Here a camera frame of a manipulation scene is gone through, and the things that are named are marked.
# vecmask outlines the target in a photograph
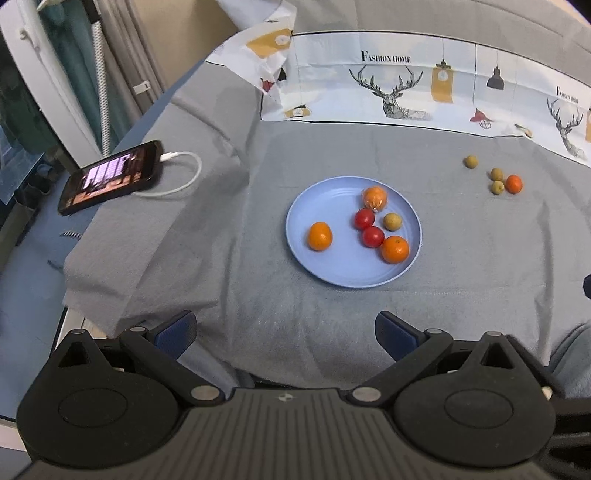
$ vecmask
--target red tomato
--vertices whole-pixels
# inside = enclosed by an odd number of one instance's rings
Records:
[[[361,240],[366,247],[377,248],[384,243],[384,232],[376,226],[367,227],[361,234]]]
[[[362,208],[355,214],[353,224],[357,230],[365,230],[367,227],[372,226],[375,222],[374,213],[368,208]]]

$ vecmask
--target deer head print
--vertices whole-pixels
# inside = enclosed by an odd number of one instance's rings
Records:
[[[560,108],[554,110],[554,105],[556,104],[556,102],[558,102],[558,99],[556,99],[552,103],[550,103],[549,100],[546,100],[546,105],[548,105],[548,111],[550,112],[550,115],[552,115],[552,118],[556,121],[556,128],[560,133],[562,142],[564,143],[566,150],[568,150],[569,153],[574,157],[581,158],[582,160],[587,160],[585,152],[580,148],[575,147],[570,142],[567,136],[569,133],[571,133],[574,127],[578,127],[581,124],[581,122],[583,121],[583,114],[581,114],[581,117],[579,118],[579,108],[577,107],[577,118],[575,118],[573,115],[572,120],[568,124],[563,125],[562,120],[560,119]]]
[[[417,83],[421,81],[423,78],[423,73],[418,76],[418,79],[415,79],[414,73],[410,71],[408,67],[406,69],[410,73],[410,79],[405,83],[402,82],[402,77],[399,76],[398,79],[400,80],[399,84],[396,87],[392,88],[392,93],[383,92],[382,89],[374,83],[374,76],[367,81],[363,78],[362,73],[367,65],[363,66],[360,71],[357,72],[357,75],[349,69],[349,73],[353,77],[358,84],[362,87],[371,90],[373,94],[377,97],[380,97],[384,103],[384,113],[388,118],[397,118],[397,119],[409,119],[409,120],[430,120],[431,115],[427,112],[418,111],[418,110],[409,110],[408,108],[401,108],[398,105],[397,100],[402,96],[402,92],[404,90],[408,90],[409,88],[413,88]]]

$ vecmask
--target blue plate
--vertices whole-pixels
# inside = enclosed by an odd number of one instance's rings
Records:
[[[388,193],[388,205],[376,214],[374,225],[382,228],[386,237],[405,238],[410,247],[402,263],[382,260],[379,248],[365,247],[361,233],[353,226],[355,213],[363,208],[362,192],[372,185],[380,185]],[[402,217],[402,227],[396,232],[382,227],[382,219],[389,212]],[[308,247],[308,230],[316,222],[326,222],[333,232],[333,243],[323,252]],[[393,188],[363,177],[335,177],[305,189],[287,212],[285,234],[291,251],[307,271],[328,283],[349,288],[376,287],[398,278],[416,260],[423,239],[421,222],[410,203]]]

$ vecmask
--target antler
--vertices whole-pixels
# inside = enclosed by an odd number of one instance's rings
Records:
[[[366,66],[367,66],[367,65],[364,65],[364,66],[361,68],[361,70],[357,72],[357,76],[355,76],[355,75],[353,74],[353,71],[351,71],[351,69],[349,69],[349,73],[350,73],[350,74],[351,74],[351,76],[353,77],[353,80],[355,80],[355,81],[356,81],[358,84],[360,84],[362,87],[365,87],[365,88],[367,88],[367,89],[371,90],[371,91],[374,93],[374,95],[377,95],[377,96],[379,96],[379,97],[383,97],[384,95],[386,95],[386,93],[384,93],[384,92],[383,92],[383,91],[382,91],[382,90],[379,88],[379,86],[377,86],[377,85],[374,83],[374,76],[373,76],[373,75],[371,76],[371,79],[369,80],[369,83],[368,83],[368,81],[367,81],[367,80],[365,80],[365,79],[364,79],[364,78],[361,76],[361,72],[364,70],[364,68],[365,68]]]
[[[418,76],[418,79],[415,80],[414,79],[414,73],[411,72],[408,67],[406,67],[406,69],[410,73],[410,80],[407,81],[406,82],[406,85],[405,85],[405,84],[402,83],[402,77],[399,75],[398,76],[398,80],[400,80],[400,83],[398,84],[398,86],[396,88],[393,88],[392,89],[392,94],[400,93],[403,90],[408,90],[409,88],[413,88],[423,78],[423,73],[421,72],[421,74]]]
[[[550,103],[550,101],[548,99],[546,99],[546,105],[548,106],[548,111],[550,112],[550,115],[552,115],[552,118],[554,120],[556,120],[556,126],[559,127],[561,130],[564,130],[567,134],[571,132],[571,130],[574,127],[578,127],[581,122],[583,121],[583,117],[584,117],[584,113],[581,114],[581,117],[579,118],[579,108],[577,107],[577,118],[575,119],[574,115],[573,115],[573,119],[566,125],[566,127],[564,127],[562,125],[562,121],[560,120],[560,108],[556,111],[554,111],[554,105],[556,104],[556,102],[558,102],[558,99],[554,100],[554,102]]]

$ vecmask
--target charging cable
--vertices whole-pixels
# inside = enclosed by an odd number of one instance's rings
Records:
[[[191,180],[189,180],[185,185],[181,185],[180,187],[177,187],[172,190],[167,190],[166,192],[153,192],[153,193],[134,192],[134,195],[137,195],[138,197],[151,197],[151,198],[164,197],[166,195],[172,195],[173,193],[180,192],[181,190],[184,190],[184,189],[190,187],[193,183],[195,183],[195,180],[197,180],[197,178],[199,177],[199,174],[201,173],[201,169],[203,168],[203,162],[201,161],[201,157],[199,157],[199,155],[197,155],[196,153],[193,153],[193,152],[165,153],[164,155],[162,155],[160,157],[160,161],[167,161],[167,160],[170,160],[171,158],[176,158],[181,155],[188,155],[189,157],[193,157],[195,159],[195,162],[197,163],[197,171],[195,172],[195,175],[193,175],[193,178]]]

